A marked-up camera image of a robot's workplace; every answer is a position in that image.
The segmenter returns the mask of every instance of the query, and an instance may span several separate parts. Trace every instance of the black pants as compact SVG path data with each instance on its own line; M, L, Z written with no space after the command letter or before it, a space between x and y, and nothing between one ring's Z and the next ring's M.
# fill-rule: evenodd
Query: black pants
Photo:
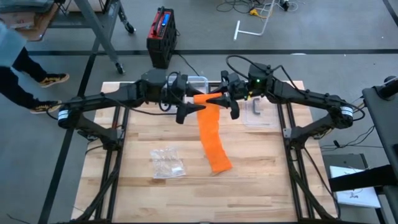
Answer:
M47 76L47 72L28 56L26 48L22 49L13 67L20 72L28 73L37 82L43 81ZM0 93L17 105L28 109L36 107L40 102L18 85L18 76L8 67L0 66Z

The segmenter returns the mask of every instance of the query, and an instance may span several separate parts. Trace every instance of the person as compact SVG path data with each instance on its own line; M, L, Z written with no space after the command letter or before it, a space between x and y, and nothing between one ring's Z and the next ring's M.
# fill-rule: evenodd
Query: person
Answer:
M7 46L11 46L11 44L9 43L12 40L0 40L0 43L1 41L8 43L4 48L7 48ZM26 48L24 46L22 47L23 48L15 59L12 67L20 72L28 73L36 82L39 83L42 88L47 88L54 84L63 83L69 79L69 74L67 73L47 73L38 63L36 63L29 57ZM12 54L10 53L10 51L15 51L16 48L14 47L13 49L1 50L6 53L8 57ZM0 77L0 93L2 93L6 98L11 100L15 104L29 109L30 112L33 114L46 113L47 110L48 112L56 111L57 109L59 109L60 104L62 103L59 100L40 101L39 99L34 98L31 93L26 92L22 87L19 86L18 76L14 74L14 72L11 70L11 67L1 65Z

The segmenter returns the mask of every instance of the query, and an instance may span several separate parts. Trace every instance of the white paper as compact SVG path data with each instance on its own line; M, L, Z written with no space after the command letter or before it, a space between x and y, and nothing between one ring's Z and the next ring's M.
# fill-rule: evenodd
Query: white paper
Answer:
M345 167L330 166L331 177L340 177L343 175L355 174L363 170ZM373 187L363 189L345 190L336 192L338 203L345 205L355 205L369 208L380 208L379 198Z

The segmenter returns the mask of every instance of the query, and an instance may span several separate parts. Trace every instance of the shoe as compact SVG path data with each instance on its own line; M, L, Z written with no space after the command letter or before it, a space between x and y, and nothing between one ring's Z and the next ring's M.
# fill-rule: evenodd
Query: shoe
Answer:
M69 74L48 74L43 81L40 82L42 88L50 87L57 83L63 83L69 79Z
M40 102L35 108L30 109L30 112L32 114L41 114L41 113L46 113L48 110L49 113L54 112L61 107L62 101L43 101Z

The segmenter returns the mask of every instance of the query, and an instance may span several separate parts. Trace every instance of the caster wheel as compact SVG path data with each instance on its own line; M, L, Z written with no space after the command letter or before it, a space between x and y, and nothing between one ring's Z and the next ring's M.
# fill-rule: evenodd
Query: caster wheel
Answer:
M135 28L128 22L126 25L124 25L124 28L129 32L130 34L133 34L136 30Z
M118 70L119 74L124 74L123 66L120 63L116 63L116 69Z

